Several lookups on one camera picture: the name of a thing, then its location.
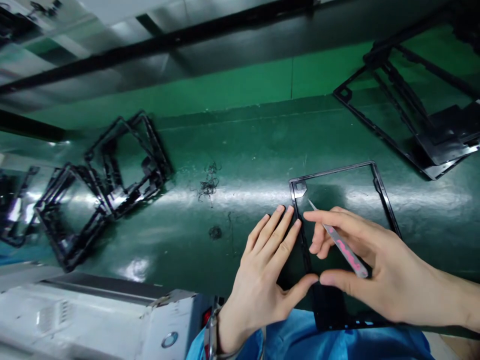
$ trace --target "hand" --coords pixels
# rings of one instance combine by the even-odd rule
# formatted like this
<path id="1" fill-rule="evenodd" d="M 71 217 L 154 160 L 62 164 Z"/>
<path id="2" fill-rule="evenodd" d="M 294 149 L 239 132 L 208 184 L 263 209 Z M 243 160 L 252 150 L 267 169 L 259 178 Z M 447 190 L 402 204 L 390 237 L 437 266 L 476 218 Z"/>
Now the hand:
<path id="1" fill-rule="evenodd" d="M 462 325 L 480 329 L 480 286 L 435 269 L 420 259 L 392 231 L 342 209 L 307 211 L 315 222 L 310 252 L 325 259 L 333 240 L 322 224 L 338 233 L 372 269 L 372 278 L 353 272 L 326 270 L 320 283 L 361 300 L 393 322 L 413 325 Z"/>
<path id="2" fill-rule="evenodd" d="M 231 295 L 218 314 L 219 348 L 224 354 L 238 350 L 258 329 L 285 320 L 319 281 L 318 275 L 308 274 L 290 290 L 277 285 L 302 226 L 297 219 L 284 240 L 294 209 L 289 206 L 279 223 L 284 211 L 279 205 L 248 236 Z"/>

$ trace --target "right hand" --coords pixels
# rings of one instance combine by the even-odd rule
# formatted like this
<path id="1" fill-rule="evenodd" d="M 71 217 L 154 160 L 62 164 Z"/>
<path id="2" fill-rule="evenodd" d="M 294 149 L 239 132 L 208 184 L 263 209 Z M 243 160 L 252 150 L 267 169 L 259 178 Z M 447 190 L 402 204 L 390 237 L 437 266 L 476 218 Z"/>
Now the right hand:
<path id="1" fill-rule="evenodd" d="M 320 275 L 322 285 L 339 288 L 393 322 L 468 326 L 462 292 L 478 295 L 477 284 L 430 266 L 393 231 L 341 207 L 307 211 L 303 216 L 316 223 L 312 254 L 327 257 L 334 242 L 322 224 L 331 225 L 373 269 L 371 279 L 359 278 L 351 271 L 326 270 Z"/>

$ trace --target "white machine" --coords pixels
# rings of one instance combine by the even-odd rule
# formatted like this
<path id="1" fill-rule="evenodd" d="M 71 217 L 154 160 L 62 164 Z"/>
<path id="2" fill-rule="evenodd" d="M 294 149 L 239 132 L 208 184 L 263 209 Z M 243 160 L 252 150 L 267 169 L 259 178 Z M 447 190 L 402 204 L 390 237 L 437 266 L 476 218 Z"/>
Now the white machine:
<path id="1" fill-rule="evenodd" d="M 0 267 L 0 287 L 7 277 L 12 285 L 12 274 L 18 278 L 17 271 L 2 276 L 9 267 L 19 265 Z M 142 290 L 135 294 L 93 287 L 85 285 L 91 276 L 72 274 L 2 291 L 0 359 L 184 359 L 215 302 L 183 290 L 152 301 Z M 129 281 L 108 282 L 125 290 L 136 287 Z"/>

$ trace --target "round button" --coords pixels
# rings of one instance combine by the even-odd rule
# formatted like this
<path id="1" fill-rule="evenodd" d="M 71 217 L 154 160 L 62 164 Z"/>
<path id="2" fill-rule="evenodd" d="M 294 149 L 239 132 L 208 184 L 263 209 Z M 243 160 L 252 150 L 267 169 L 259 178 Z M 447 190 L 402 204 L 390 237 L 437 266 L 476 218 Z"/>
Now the round button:
<path id="1" fill-rule="evenodd" d="M 167 334 L 167 336 L 163 338 L 161 342 L 161 347 L 164 349 L 171 347 L 173 344 L 175 344 L 178 338 L 179 338 L 178 332 L 176 331 L 170 332 L 169 334 Z"/>

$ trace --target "bracelet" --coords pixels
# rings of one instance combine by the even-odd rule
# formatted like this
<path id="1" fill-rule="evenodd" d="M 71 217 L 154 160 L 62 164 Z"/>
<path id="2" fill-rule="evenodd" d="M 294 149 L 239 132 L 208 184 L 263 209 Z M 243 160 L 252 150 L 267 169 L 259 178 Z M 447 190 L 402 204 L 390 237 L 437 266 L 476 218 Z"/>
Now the bracelet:
<path id="1" fill-rule="evenodd" d="M 215 309 L 205 326 L 205 335 L 203 336 L 203 350 L 205 355 L 204 358 L 206 360 L 234 360 L 237 358 L 237 355 L 243 349 L 243 346 L 241 346 L 235 352 L 219 355 L 218 314 L 221 309 L 222 307 L 218 307 L 217 309 Z"/>

